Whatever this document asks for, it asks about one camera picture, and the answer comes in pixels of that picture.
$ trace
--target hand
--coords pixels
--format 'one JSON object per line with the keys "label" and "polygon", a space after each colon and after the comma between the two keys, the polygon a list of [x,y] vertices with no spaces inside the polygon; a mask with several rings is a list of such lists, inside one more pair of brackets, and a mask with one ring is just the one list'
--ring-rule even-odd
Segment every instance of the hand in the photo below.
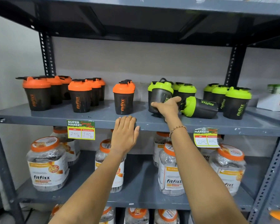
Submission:
{"label": "hand", "polygon": [[159,112],[165,117],[165,121],[168,117],[178,116],[177,102],[181,101],[181,97],[172,97],[165,103],[152,102],[151,106],[156,107]]}
{"label": "hand", "polygon": [[140,126],[134,130],[135,117],[119,117],[115,121],[115,127],[112,133],[111,150],[116,150],[123,156],[127,154],[136,144],[139,136]]}

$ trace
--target shelving unit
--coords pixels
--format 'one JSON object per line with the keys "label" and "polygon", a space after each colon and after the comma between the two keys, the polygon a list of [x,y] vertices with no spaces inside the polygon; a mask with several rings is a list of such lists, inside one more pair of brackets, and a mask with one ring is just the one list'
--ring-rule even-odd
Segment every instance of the shelving unit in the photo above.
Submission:
{"label": "shelving unit", "polygon": [[[225,85],[236,86],[247,47],[280,49],[280,4],[232,0],[0,0],[0,16],[39,32],[44,71],[56,75],[52,36],[116,41],[157,42],[232,47]],[[66,120],[94,120],[97,128],[111,129],[117,115],[114,101],[106,100],[89,113],[73,113],[70,103],[43,112],[28,105],[0,110],[0,123],[59,125]],[[167,124],[152,116],[147,102],[134,102],[133,116],[143,131],[165,131]],[[245,158],[247,170],[234,197],[249,223],[269,222],[269,209],[280,209],[280,113],[248,107],[244,118],[231,120],[180,116],[189,132],[216,127],[227,135],[276,136],[271,158]],[[64,188],[37,192],[30,180],[18,190],[12,183],[0,141],[0,177],[17,224],[23,224],[19,202],[65,202],[94,171],[94,153],[82,151]],[[116,207],[172,208],[187,223],[186,196],[169,197],[158,188],[157,169],[148,155],[128,155],[124,188],[111,194]]]}

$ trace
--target forearm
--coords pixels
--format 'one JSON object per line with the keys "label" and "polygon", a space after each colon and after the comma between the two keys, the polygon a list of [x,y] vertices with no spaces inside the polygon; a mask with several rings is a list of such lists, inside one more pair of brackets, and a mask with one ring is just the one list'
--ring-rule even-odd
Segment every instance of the forearm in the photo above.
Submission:
{"label": "forearm", "polygon": [[[177,115],[166,120],[170,131],[183,125]],[[186,129],[175,129],[171,139],[195,223],[246,223],[223,181],[193,144]]]}
{"label": "forearm", "polygon": [[108,200],[123,154],[110,151],[102,164],[68,199],[49,224],[97,224]]}

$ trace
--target human arm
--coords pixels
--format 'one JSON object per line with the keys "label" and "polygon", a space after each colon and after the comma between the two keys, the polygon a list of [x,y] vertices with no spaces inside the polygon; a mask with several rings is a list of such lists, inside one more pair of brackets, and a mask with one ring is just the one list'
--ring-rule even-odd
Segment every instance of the human arm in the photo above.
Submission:
{"label": "human arm", "polygon": [[139,127],[135,118],[115,121],[111,149],[102,164],[56,212],[49,224],[98,224],[106,206],[118,167],[127,152],[136,144]]}
{"label": "human arm", "polygon": [[[173,97],[165,103],[152,103],[165,117],[170,131],[183,125],[176,104],[180,100]],[[195,224],[246,224],[227,187],[196,148],[187,130],[176,128],[171,140]]]}

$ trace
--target price tag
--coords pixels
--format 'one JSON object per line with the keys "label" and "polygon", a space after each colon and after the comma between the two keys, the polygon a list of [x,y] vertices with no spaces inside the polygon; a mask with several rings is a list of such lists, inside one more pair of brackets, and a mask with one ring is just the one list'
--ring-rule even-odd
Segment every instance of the price tag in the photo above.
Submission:
{"label": "price tag", "polygon": [[197,147],[200,148],[219,148],[218,129],[202,127],[194,130],[194,139]]}
{"label": "price tag", "polygon": [[95,140],[94,121],[67,120],[68,138]]}

